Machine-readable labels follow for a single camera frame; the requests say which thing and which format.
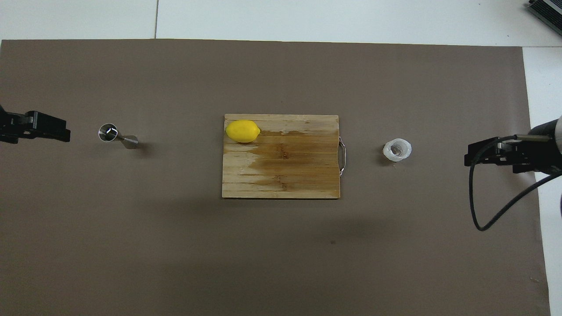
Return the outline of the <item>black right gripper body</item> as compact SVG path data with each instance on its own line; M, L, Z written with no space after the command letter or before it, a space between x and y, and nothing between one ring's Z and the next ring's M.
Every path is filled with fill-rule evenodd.
M562 170L562 155L553 140L504 142L498 146L498 154L501 156L499 165L511 165L514 174L556 174Z

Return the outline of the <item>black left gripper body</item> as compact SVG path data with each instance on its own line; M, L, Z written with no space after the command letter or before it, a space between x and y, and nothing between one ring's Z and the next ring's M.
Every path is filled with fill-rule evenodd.
M25 135L28 115L7 112L0 106L0 141L9 144L18 144L20 138L27 139Z

